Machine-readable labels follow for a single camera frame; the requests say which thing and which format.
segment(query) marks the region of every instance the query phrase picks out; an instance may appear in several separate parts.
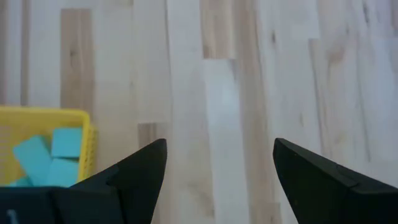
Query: teal foam block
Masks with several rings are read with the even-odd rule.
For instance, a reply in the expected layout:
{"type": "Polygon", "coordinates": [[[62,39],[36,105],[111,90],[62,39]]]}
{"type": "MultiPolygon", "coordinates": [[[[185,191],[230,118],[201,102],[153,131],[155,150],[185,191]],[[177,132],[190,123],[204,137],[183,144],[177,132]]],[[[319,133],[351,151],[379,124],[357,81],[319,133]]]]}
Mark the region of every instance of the teal foam block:
{"type": "Polygon", "coordinates": [[[50,166],[46,185],[70,187],[77,183],[79,163],[69,159],[54,159],[50,166]]]}
{"type": "Polygon", "coordinates": [[[52,134],[52,157],[79,158],[81,137],[81,128],[54,129],[52,134]]]}
{"type": "Polygon", "coordinates": [[[29,177],[23,177],[7,185],[7,187],[32,187],[32,186],[33,184],[32,181],[30,181],[29,177]]]}
{"type": "Polygon", "coordinates": [[[43,136],[33,136],[14,147],[14,155],[34,186],[41,186],[47,179],[51,155],[43,136]]]}

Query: yellow plastic bin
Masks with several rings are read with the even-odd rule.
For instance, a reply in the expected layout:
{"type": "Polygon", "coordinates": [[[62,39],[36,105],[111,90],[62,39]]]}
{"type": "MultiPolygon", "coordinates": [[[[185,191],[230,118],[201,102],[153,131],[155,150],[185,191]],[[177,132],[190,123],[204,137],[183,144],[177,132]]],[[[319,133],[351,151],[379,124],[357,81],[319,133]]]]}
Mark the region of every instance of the yellow plastic bin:
{"type": "Polygon", "coordinates": [[[85,111],[0,106],[0,185],[25,175],[12,153],[15,145],[36,134],[50,142],[52,131],[60,127],[83,128],[78,173],[82,181],[92,173],[96,151],[96,130],[85,111]]]}

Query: yellow basket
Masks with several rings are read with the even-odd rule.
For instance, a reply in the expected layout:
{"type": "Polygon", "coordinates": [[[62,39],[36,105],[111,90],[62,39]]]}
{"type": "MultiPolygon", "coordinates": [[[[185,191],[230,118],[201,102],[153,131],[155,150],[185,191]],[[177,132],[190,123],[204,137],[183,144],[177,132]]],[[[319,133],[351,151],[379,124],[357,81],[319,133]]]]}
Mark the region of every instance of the yellow basket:
{"type": "Polygon", "coordinates": [[[94,166],[96,130],[86,112],[0,106],[0,185],[25,175],[12,153],[15,145],[36,134],[45,136],[50,142],[53,129],[59,127],[83,128],[78,181],[88,178],[94,166]]]}

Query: teal block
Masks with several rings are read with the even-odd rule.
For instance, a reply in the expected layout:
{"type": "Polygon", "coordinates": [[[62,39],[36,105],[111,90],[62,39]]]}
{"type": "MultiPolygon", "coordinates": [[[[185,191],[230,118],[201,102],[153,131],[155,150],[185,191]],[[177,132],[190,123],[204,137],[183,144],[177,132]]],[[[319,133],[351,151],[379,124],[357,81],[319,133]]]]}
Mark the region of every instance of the teal block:
{"type": "Polygon", "coordinates": [[[46,185],[70,187],[77,183],[79,163],[69,159],[54,159],[50,166],[46,185]]]}
{"type": "Polygon", "coordinates": [[[30,181],[29,177],[23,177],[18,179],[10,184],[7,187],[32,187],[32,181],[30,181]]]}
{"type": "Polygon", "coordinates": [[[45,183],[51,165],[51,155],[43,136],[33,136],[15,146],[14,155],[34,186],[45,183]]]}
{"type": "Polygon", "coordinates": [[[79,158],[81,148],[81,128],[57,128],[52,134],[52,157],[79,158]]]}

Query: wooden floor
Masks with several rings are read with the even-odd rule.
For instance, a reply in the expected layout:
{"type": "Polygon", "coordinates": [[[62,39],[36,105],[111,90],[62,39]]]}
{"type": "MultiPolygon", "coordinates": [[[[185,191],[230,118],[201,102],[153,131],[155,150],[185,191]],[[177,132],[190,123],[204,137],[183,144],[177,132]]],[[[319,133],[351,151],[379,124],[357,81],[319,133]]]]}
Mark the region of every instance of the wooden floor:
{"type": "Polygon", "coordinates": [[[167,138],[153,224],[296,223],[276,137],[398,187],[395,0],[0,0],[0,101],[167,138]]]}

